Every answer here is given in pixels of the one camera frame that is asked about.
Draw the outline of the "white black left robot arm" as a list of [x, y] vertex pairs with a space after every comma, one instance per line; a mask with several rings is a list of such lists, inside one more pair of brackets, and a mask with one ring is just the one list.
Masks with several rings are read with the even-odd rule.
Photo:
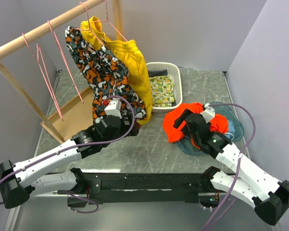
[[88, 181], [79, 168], [59, 174], [50, 172], [60, 165], [84, 159], [100, 152], [109, 144], [127, 136], [137, 136], [140, 124], [132, 115], [119, 118], [109, 115], [95, 125], [79, 131], [71, 139], [31, 159], [0, 164], [1, 204], [14, 208], [35, 195], [52, 191], [78, 194], [86, 192]]

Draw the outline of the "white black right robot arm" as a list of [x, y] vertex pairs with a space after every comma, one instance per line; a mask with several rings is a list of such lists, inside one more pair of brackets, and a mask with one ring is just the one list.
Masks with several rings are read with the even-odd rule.
[[190, 135], [202, 152], [235, 172], [229, 176], [210, 167], [203, 173], [202, 188], [207, 192], [225, 191], [250, 205], [262, 221], [276, 225], [289, 208], [289, 181], [280, 181], [266, 173], [224, 134], [212, 132], [210, 122], [214, 117], [215, 111], [210, 106], [199, 114], [185, 109], [173, 124], [183, 134]]

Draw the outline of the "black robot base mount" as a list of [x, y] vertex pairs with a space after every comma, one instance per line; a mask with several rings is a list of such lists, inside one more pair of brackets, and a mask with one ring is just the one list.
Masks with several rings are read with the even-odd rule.
[[77, 184], [68, 192], [83, 194], [91, 204], [182, 201], [216, 208], [223, 194], [201, 173], [72, 172]]

